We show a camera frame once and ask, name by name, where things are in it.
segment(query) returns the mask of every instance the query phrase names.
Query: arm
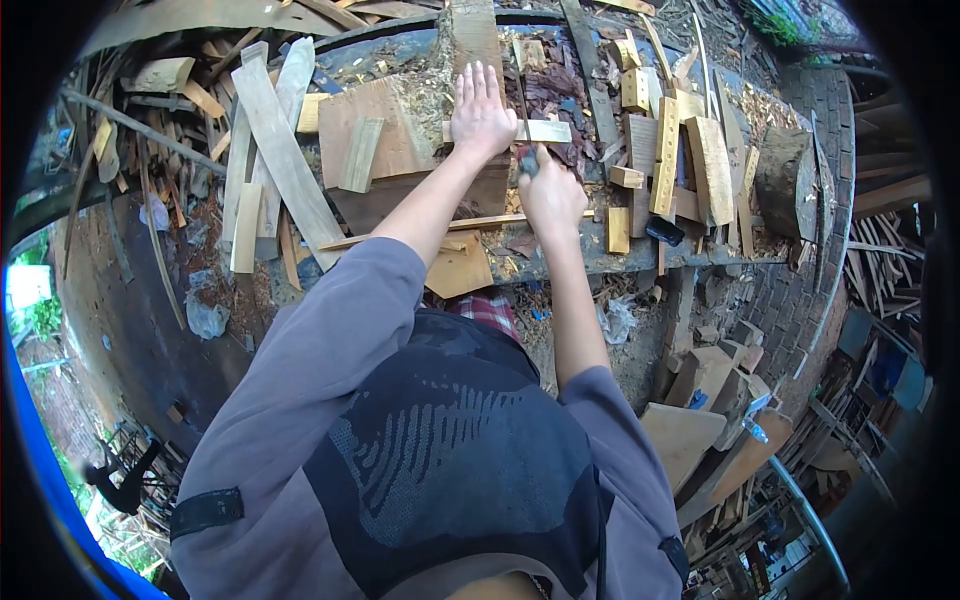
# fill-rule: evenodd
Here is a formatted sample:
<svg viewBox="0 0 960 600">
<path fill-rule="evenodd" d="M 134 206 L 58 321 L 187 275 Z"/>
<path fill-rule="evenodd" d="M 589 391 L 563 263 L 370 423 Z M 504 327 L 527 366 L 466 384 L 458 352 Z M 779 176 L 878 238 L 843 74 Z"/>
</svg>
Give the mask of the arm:
<svg viewBox="0 0 960 600">
<path fill-rule="evenodd" d="M 468 64 L 457 76 L 450 132 L 453 153 L 403 199 L 371 233 L 414 249 L 428 268 L 473 179 L 516 137 L 516 114 L 504 110 L 492 66 Z"/>
<path fill-rule="evenodd" d="M 553 338 L 557 385 L 590 367 L 610 368 L 580 252 L 580 220 L 587 196 L 573 174 L 537 148 L 540 173 L 520 177 L 520 201 L 537 233 L 553 289 Z"/>
</svg>

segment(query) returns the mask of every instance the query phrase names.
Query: gray sleeve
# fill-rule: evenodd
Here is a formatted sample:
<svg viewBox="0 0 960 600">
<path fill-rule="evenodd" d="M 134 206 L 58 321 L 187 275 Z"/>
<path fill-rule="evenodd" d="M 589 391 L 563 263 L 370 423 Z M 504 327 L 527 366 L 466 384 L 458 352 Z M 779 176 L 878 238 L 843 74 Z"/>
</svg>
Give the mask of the gray sleeve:
<svg viewBox="0 0 960 600">
<path fill-rule="evenodd" d="M 679 536 L 666 471 L 610 369 L 592 367 L 576 375 L 557 400 L 587 431 L 593 463 L 612 483 L 611 492 L 661 536 Z"/>
<path fill-rule="evenodd" d="M 204 433 L 180 498 L 257 473 L 269 471 L 274 484 L 290 477 L 341 410 L 331 400 L 410 339 L 425 280 L 423 261 L 397 240 L 373 238 L 346 252 L 299 306 L 277 315 Z"/>
</svg>

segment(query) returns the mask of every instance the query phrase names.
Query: left hand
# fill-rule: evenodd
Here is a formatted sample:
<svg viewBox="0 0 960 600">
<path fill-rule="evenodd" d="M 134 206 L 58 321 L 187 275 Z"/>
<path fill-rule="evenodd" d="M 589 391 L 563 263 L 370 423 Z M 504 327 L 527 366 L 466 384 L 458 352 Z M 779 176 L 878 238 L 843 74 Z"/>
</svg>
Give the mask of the left hand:
<svg viewBox="0 0 960 600">
<path fill-rule="evenodd" d="M 516 138 L 516 113 L 504 109 L 492 65 L 467 63 L 457 76 L 450 135 L 456 149 L 478 154 L 484 162 L 510 147 Z"/>
</svg>

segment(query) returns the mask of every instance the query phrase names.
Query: metal pipe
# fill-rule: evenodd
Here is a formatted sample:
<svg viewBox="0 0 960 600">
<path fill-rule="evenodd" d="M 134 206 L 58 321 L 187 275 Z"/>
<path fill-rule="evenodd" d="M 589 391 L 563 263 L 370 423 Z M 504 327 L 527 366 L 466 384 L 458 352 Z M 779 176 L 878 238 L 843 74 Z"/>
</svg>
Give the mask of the metal pipe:
<svg viewBox="0 0 960 600">
<path fill-rule="evenodd" d="M 800 486 L 797 485 L 797 482 L 794 481 L 793 477 L 790 476 L 790 472 L 783 466 L 783 463 L 780 462 L 776 456 L 771 456 L 767 461 L 770 463 L 770 466 L 774 468 L 774 471 L 777 472 L 777 475 L 780 476 L 780 479 L 786 484 L 786 487 L 790 490 L 790 493 L 793 494 L 793 497 L 797 498 L 801 502 L 801 509 L 804 512 L 804 516 L 810 522 L 810 527 L 813 528 L 813 533 L 817 536 L 817 540 L 820 541 L 820 544 L 824 546 L 824 549 L 827 550 L 827 555 L 830 558 L 830 562 L 833 564 L 833 570 L 836 571 L 837 577 L 840 579 L 840 583 L 843 585 L 844 591 L 849 594 L 851 591 L 850 579 L 847 577 L 847 569 L 843 567 L 843 562 L 840 560 L 840 555 L 837 553 L 836 547 L 833 545 L 833 540 L 830 539 L 829 533 L 827 533 L 827 528 L 824 527 L 824 523 L 814 512 L 813 507 L 810 505 L 810 502 L 804 496 L 803 491 L 801 491 Z"/>
</svg>

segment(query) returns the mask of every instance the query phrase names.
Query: forearm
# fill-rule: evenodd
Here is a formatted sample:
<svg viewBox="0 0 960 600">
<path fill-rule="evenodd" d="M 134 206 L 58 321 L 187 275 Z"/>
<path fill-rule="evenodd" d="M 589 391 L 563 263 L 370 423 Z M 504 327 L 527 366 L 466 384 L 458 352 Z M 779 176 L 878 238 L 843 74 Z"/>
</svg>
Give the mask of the forearm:
<svg viewBox="0 0 960 600">
<path fill-rule="evenodd" d="M 471 150 L 454 148 L 450 156 L 420 182 L 371 233 L 412 248 L 429 270 L 453 219 L 486 160 Z"/>
<path fill-rule="evenodd" d="M 541 244 L 550 273 L 554 362 L 562 390 L 567 381 L 590 367 L 609 369 L 610 357 L 593 307 L 579 234 L 573 231 L 565 239 Z"/>
</svg>

